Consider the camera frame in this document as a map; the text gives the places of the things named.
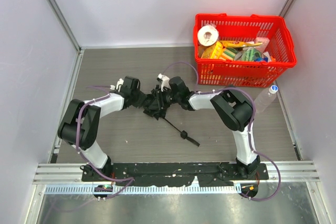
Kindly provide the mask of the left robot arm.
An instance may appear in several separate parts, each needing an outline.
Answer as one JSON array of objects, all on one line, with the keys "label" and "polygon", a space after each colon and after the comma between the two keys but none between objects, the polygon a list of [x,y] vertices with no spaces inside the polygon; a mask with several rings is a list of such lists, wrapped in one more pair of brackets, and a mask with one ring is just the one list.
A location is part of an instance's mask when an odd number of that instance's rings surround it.
[{"label": "left robot arm", "polygon": [[111,158],[97,142],[100,119],[113,112],[137,106],[146,99],[140,80],[126,76],[104,96],[91,100],[70,101],[58,128],[58,137],[75,148],[87,164],[101,177],[112,179]]}]

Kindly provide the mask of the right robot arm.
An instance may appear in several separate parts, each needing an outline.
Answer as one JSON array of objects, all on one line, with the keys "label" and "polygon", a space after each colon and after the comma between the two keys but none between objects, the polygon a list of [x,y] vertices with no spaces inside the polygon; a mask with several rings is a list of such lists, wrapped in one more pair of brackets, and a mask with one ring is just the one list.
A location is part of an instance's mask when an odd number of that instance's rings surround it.
[{"label": "right robot arm", "polygon": [[256,174],[260,156],[255,150],[253,120],[255,106],[242,90],[228,86],[220,91],[190,91],[181,77],[169,78],[159,74],[159,108],[179,104],[188,111],[214,109],[224,125],[233,133],[237,156],[237,170],[242,178]]}]

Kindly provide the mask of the black folding umbrella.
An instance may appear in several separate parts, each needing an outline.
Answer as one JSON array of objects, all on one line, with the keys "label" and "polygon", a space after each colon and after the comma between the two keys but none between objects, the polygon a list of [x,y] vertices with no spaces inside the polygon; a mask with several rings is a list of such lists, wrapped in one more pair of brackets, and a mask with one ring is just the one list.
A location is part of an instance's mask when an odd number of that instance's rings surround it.
[{"label": "black folding umbrella", "polygon": [[200,143],[198,141],[190,137],[185,130],[178,129],[178,127],[166,118],[167,110],[172,104],[179,104],[184,110],[193,111],[194,109],[191,108],[186,100],[190,94],[192,93],[188,89],[187,92],[174,91],[169,88],[163,88],[163,90],[161,90],[159,85],[157,85],[150,94],[146,95],[146,99],[142,103],[142,107],[144,109],[143,113],[155,118],[156,120],[164,120],[172,128],[179,132],[182,139],[199,147]]}]

